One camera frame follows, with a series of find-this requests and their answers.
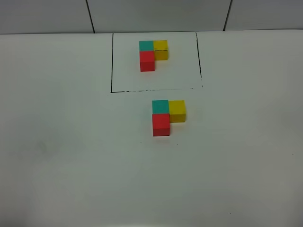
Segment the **template teal cube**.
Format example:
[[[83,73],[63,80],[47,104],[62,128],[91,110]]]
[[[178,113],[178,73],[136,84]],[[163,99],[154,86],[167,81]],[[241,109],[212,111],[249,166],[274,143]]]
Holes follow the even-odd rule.
[[[146,51],[154,51],[154,45],[153,40],[147,40],[147,41],[140,41],[139,42],[139,51],[140,52],[146,52]]]

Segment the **template yellow cube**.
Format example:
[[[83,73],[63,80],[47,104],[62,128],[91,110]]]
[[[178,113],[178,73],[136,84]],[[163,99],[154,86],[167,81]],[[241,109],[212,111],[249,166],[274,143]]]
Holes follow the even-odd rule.
[[[156,61],[166,61],[169,58],[168,41],[167,40],[154,40],[154,55]]]

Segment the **template red cube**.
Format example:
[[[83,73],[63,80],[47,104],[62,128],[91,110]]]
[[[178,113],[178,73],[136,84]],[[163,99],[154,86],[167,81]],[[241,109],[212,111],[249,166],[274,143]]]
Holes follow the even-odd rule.
[[[155,71],[154,51],[140,51],[140,71]]]

